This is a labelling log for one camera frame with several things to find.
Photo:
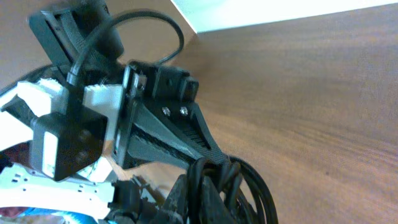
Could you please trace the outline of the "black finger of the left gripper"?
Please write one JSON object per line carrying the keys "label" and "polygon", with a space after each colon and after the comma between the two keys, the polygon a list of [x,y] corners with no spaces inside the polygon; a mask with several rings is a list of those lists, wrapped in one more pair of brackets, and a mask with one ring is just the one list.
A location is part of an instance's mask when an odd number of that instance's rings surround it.
{"label": "black finger of the left gripper", "polygon": [[163,139],[151,135],[126,137],[126,169],[150,162],[161,162],[187,169],[198,158],[198,152],[175,137]]}
{"label": "black finger of the left gripper", "polygon": [[214,164],[221,164],[226,155],[213,139],[205,119],[196,103],[174,105],[170,116],[163,108],[149,102],[136,103],[133,108],[133,135],[151,135],[156,138],[178,138],[187,143],[199,158],[205,158]]}

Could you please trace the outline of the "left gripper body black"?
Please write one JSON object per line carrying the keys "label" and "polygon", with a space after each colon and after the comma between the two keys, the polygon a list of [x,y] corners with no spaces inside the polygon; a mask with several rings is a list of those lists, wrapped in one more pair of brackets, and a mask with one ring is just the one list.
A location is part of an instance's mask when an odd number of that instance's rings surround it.
{"label": "left gripper body black", "polygon": [[126,169],[126,137],[133,135],[133,108],[136,103],[153,103],[170,116],[174,105],[196,103],[198,82],[188,71],[177,67],[131,62],[125,69],[112,158]]}

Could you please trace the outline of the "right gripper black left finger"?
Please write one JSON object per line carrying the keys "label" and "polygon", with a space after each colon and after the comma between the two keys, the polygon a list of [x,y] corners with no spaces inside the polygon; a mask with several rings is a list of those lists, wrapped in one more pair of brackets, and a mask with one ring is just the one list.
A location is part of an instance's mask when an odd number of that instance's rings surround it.
{"label": "right gripper black left finger", "polygon": [[185,224],[188,204],[187,175],[180,175],[150,224]]}

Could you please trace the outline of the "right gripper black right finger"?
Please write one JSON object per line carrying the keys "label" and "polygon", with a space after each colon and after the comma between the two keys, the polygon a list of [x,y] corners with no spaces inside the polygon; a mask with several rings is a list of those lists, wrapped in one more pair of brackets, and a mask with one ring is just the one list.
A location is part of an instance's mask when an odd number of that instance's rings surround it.
{"label": "right gripper black right finger", "polygon": [[236,220],[225,207],[216,187],[209,177],[204,177],[201,187],[200,219],[206,224],[233,224]]}

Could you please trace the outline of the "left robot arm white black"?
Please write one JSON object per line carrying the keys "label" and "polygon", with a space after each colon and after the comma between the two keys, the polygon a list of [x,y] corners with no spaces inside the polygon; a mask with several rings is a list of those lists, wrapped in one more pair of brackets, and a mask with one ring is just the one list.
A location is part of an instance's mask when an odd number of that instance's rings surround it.
{"label": "left robot arm white black", "polygon": [[[121,64],[116,27],[156,19],[185,40],[168,15],[150,9],[110,16],[104,1],[60,1],[30,15],[50,57],[1,90],[1,206],[43,208],[108,223],[232,223],[226,200],[230,161],[195,102],[199,84],[185,70],[155,62]],[[181,167],[163,203],[134,180],[90,180],[111,139],[123,169],[150,162]]]}

